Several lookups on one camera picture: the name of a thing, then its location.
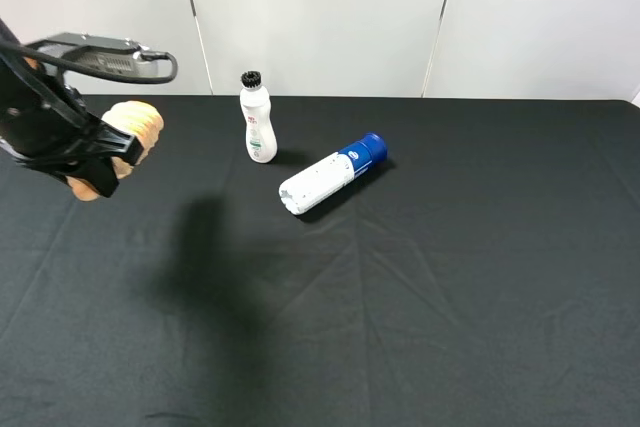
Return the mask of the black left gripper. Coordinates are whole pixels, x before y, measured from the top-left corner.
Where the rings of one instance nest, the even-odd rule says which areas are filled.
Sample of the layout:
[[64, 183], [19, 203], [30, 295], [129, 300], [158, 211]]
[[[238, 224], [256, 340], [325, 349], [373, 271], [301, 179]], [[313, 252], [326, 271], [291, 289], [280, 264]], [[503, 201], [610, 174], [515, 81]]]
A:
[[119, 186], [113, 160], [141, 159], [134, 134], [90, 119], [76, 89], [24, 59], [1, 61], [1, 148], [24, 168], [85, 181], [106, 198]]

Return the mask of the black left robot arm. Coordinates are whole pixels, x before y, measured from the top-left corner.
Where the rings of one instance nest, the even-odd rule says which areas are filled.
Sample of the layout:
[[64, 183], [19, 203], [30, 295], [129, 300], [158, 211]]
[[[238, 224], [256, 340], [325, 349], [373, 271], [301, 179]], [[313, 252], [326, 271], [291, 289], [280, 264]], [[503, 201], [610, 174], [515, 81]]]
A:
[[60, 70], [48, 72], [35, 54], [1, 25], [1, 148], [27, 169], [112, 196], [112, 160], [137, 162], [142, 144], [89, 112]]

